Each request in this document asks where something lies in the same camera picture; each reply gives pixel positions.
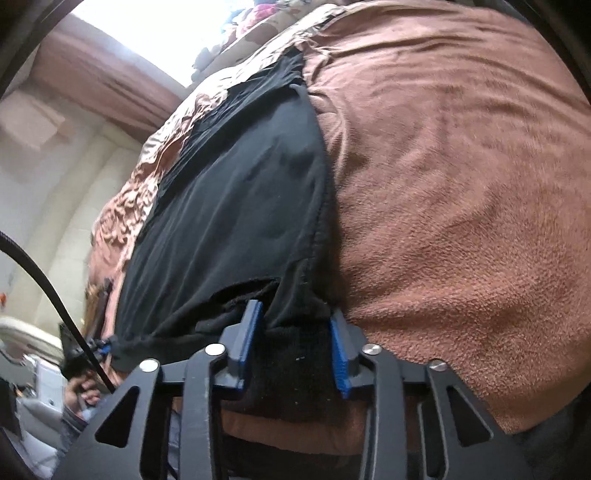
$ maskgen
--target black cable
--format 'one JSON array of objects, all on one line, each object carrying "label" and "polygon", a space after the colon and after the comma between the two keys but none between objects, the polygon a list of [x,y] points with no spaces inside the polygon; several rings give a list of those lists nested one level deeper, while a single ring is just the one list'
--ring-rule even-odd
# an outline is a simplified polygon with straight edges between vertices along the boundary
[{"label": "black cable", "polygon": [[31,257],[27,255],[27,253],[19,247],[10,237],[8,237],[4,232],[0,231],[0,251],[6,253],[10,258],[12,258],[21,268],[27,272],[33,280],[37,282],[37,284],[41,287],[47,298],[51,302],[51,304],[56,309],[57,313],[63,320],[66,328],[70,331],[72,336],[75,338],[82,351],[88,357],[89,362],[92,364],[96,373],[99,374],[100,379],[103,381],[105,386],[109,389],[111,393],[115,391],[115,386],[111,383],[109,377],[101,367],[99,361],[96,359],[90,347],[82,337],[82,334],[72,321],[70,314],[64,307],[64,304],[61,302],[61,299],[51,282],[46,277],[46,275],[41,271],[41,269],[37,266],[37,264],[33,261]]}]

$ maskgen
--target hand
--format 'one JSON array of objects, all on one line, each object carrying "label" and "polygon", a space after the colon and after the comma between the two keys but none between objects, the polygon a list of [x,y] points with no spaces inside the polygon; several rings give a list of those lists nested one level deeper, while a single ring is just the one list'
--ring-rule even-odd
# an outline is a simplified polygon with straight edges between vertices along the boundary
[{"label": "hand", "polygon": [[82,408],[78,395],[87,405],[93,407],[100,400],[100,392],[96,387],[95,375],[91,371],[72,378],[64,392],[64,405],[80,417]]}]

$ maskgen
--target bright light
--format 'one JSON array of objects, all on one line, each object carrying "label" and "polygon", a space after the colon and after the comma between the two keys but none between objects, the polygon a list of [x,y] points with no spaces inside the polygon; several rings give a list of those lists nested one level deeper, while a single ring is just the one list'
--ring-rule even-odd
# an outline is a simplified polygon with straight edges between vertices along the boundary
[{"label": "bright light", "polygon": [[230,12],[252,0],[85,0],[74,15],[168,73],[191,84],[199,51],[220,36]]}]

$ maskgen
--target black plastic bracket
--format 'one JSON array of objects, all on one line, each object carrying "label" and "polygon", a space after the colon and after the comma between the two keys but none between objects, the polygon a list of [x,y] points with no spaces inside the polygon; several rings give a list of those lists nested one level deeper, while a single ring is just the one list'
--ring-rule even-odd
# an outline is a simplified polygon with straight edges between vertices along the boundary
[{"label": "black plastic bracket", "polygon": [[337,388],[371,405],[360,480],[408,478],[404,387],[418,385],[428,391],[418,406],[423,480],[533,479],[517,445],[445,362],[399,360],[341,312],[331,328]]},{"label": "black plastic bracket", "polygon": [[[105,401],[70,449],[54,480],[163,480],[172,399],[183,396],[180,480],[226,480],[220,402],[248,388],[250,351],[262,305],[251,300],[220,343],[189,360],[147,359]],[[333,371],[344,398],[371,406],[360,480],[407,480],[405,387],[427,392],[418,404],[422,480],[528,480],[517,446],[443,361],[401,361],[368,343],[340,312],[331,320]]]}]

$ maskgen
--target finger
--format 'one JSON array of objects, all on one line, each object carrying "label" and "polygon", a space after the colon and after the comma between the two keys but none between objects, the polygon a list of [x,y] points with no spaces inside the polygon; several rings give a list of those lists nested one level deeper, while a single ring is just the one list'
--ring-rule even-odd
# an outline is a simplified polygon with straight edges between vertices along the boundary
[{"label": "finger", "polygon": [[86,400],[86,404],[90,405],[91,407],[96,407],[96,404],[99,402],[100,397],[92,397]]},{"label": "finger", "polygon": [[95,386],[96,386],[96,382],[94,380],[87,380],[81,385],[82,390],[90,390],[91,388],[93,388]]},{"label": "finger", "polygon": [[68,382],[68,388],[72,390],[76,390],[79,388],[84,382],[86,381],[86,377],[82,375],[81,377],[73,377]]},{"label": "finger", "polygon": [[84,398],[84,400],[88,401],[93,397],[100,397],[100,391],[98,390],[89,390],[84,392],[82,395],[80,395],[82,398]]}]

